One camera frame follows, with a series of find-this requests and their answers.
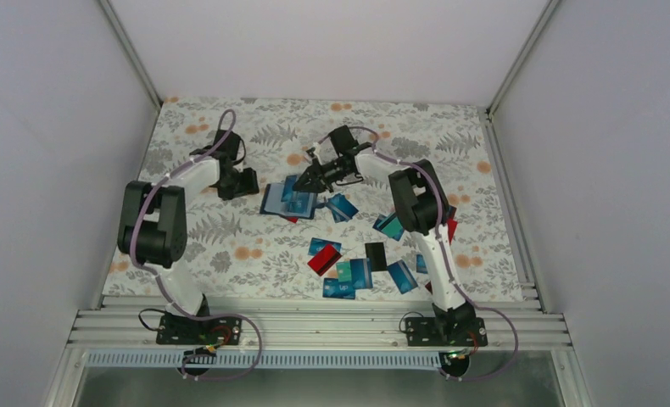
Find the blue denim card holder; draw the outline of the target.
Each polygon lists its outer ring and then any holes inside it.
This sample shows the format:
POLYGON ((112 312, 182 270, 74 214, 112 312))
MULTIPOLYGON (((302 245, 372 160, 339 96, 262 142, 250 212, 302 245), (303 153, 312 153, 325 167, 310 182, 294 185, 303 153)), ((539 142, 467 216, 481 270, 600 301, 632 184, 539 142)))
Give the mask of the blue denim card holder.
POLYGON ((292 192, 288 199, 283 198, 284 185, 271 183, 265 187, 260 204, 261 215, 278 215, 298 219, 312 220, 318 195, 311 192, 292 192))

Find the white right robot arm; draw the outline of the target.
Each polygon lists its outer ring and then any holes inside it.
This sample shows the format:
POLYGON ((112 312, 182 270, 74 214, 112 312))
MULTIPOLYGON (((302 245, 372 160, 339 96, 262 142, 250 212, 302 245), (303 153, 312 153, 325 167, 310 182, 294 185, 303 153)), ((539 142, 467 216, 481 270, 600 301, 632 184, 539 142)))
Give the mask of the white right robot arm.
POLYGON ((434 331, 446 345, 467 334, 474 316, 460 290, 460 279, 450 249, 449 204, 433 165, 387 156, 376 142, 359 143, 346 125, 331 131, 306 150, 310 165, 295 182, 299 192, 332 192, 349 176, 387 182, 400 224, 415 240, 432 284, 434 331))

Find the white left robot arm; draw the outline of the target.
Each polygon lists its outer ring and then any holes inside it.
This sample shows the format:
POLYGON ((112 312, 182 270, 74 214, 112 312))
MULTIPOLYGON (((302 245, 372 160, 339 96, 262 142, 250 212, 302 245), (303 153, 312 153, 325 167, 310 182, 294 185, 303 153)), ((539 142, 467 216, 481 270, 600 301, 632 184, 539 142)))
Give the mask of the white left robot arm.
POLYGON ((187 210, 210 187, 223 201, 258 193, 257 173, 243 167, 245 156, 238 134, 217 130, 213 143, 192 151, 160 181, 126 185, 117 248, 154 279, 167 301, 166 313, 181 317, 177 331, 190 343, 204 341, 212 322, 205 294, 181 262, 188 240, 187 210))

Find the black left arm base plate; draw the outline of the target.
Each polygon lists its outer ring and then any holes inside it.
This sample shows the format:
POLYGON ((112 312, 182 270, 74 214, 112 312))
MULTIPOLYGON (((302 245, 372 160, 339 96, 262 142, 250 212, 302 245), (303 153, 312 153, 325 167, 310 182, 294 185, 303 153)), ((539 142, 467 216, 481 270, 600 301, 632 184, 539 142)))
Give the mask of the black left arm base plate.
POLYGON ((165 314, 160 318, 155 342, 158 345, 238 345, 243 320, 226 316, 194 321, 165 314))

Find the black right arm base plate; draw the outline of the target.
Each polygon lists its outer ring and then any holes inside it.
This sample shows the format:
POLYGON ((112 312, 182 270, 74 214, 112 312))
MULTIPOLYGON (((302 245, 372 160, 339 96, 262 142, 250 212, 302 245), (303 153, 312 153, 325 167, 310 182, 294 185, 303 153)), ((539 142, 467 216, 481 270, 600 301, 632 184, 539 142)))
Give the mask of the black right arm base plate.
POLYGON ((489 344, 482 318, 475 318, 454 328, 438 325, 434 317, 408 316, 401 331, 411 347, 485 347, 489 344))

